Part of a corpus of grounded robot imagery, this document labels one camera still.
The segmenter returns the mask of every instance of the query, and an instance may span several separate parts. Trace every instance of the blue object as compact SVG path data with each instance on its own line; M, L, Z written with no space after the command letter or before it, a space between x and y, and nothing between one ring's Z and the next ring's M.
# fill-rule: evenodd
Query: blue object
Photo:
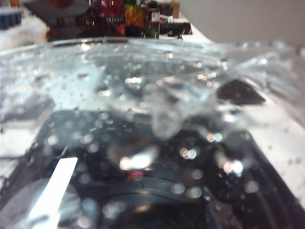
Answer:
M0 8L0 30L6 30L11 26L21 23L21 8L1 7Z

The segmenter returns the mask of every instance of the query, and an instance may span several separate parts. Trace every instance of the packaging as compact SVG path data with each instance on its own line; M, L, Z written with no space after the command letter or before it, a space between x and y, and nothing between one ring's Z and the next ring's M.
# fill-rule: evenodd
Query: packaging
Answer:
M173 1L171 6L173 7L173 18L179 18L180 3Z

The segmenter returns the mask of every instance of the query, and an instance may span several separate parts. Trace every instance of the clear glass container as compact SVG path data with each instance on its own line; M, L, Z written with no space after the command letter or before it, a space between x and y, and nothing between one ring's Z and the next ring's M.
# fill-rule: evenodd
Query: clear glass container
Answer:
M0 57L1 228L304 228L305 48L83 39Z

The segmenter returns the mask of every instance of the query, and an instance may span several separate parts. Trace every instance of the white wall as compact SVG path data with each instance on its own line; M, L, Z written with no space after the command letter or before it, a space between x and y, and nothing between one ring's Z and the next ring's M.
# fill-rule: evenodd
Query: white wall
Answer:
M305 0L179 0L181 11L216 42L282 39L305 44Z

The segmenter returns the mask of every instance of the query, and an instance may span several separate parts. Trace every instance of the white strip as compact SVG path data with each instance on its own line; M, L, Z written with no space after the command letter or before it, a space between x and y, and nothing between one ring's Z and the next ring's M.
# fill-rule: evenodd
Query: white strip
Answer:
M42 216L49 217L49 219L46 220L47 222L34 225L35 229L57 228L60 218L57 211L72 177L76 163L76 157L63 158L59 160L45 190L30 212L30 221L39 219Z

